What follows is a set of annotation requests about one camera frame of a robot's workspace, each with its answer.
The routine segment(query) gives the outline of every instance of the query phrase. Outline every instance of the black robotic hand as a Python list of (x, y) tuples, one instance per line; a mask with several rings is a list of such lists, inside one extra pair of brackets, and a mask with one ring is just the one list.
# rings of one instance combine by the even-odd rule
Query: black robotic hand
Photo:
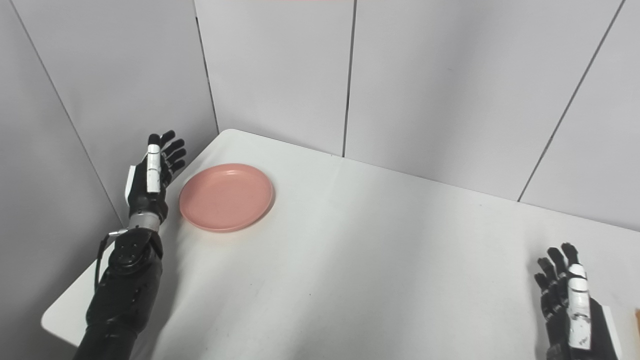
[[(158, 230), (166, 219), (166, 187), (184, 167), (184, 140), (173, 131), (149, 136), (147, 154), (129, 169), (127, 229), (100, 243), (95, 293), (86, 313), (87, 328), (74, 360), (127, 360), (138, 334), (147, 326), (162, 275), (163, 249)], [(117, 235), (109, 266), (100, 277), (100, 259), (109, 236)]]
[(589, 295), (587, 276), (570, 243), (562, 244), (568, 260), (555, 247), (539, 258), (544, 274), (536, 274), (550, 347), (547, 360), (618, 360), (602, 306)]
[(182, 157), (187, 154), (183, 139), (164, 148), (173, 138), (173, 130), (162, 137), (157, 134), (149, 135), (147, 154), (142, 162), (129, 169), (125, 193), (129, 203), (129, 217), (136, 213), (150, 212), (159, 217), (160, 223), (166, 219), (166, 187), (173, 180), (173, 174), (184, 167)]

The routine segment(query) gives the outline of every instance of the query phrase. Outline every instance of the pink plate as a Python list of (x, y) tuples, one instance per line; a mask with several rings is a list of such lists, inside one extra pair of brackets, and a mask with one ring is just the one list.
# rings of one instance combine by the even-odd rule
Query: pink plate
[(273, 186), (263, 172), (224, 164), (195, 174), (180, 192), (180, 212), (193, 225), (219, 233), (240, 230), (271, 205)]

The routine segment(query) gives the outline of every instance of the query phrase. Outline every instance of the white wall panel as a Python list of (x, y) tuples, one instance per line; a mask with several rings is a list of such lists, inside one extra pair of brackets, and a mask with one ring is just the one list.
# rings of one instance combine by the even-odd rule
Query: white wall panel
[(359, 1), (346, 156), (517, 199), (619, 3)]
[(14, 0), (120, 216), (150, 132), (175, 129), (187, 161), (215, 136), (195, 11), (178, 0)]
[(70, 359), (40, 317), (120, 222), (9, 0), (0, 49), (0, 357)]
[(342, 154), (353, 2), (196, 0), (220, 130)]
[(628, 0), (522, 201), (640, 230), (638, 19)]

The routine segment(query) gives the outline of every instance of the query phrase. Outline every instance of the black cable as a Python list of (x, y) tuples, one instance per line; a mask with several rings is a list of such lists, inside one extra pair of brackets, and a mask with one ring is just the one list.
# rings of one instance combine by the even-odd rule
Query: black cable
[(98, 246), (98, 256), (95, 260), (95, 278), (93, 280), (93, 291), (98, 290), (98, 282), (100, 282), (100, 262), (102, 261), (102, 254), (104, 253), (104, 249), (107, 248), (107, 241), (109, 240), (109, 234), (100, 241), (100, 245)]

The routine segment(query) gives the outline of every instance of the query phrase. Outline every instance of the white table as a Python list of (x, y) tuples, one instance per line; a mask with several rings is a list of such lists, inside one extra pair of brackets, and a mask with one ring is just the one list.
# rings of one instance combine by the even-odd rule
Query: white table
[[(231, 162), (269, 176), (271, 211), (227, 234), (181, 219), (186, 181)], [(640, 358), (640, 233), (235, 130), (167, 198), (164, 274), (134, 358), (543, 359), (532, 275), (563, 241), (611, 306), (624, 358)], [(42, 317), (75, 345), (92, 266)]]

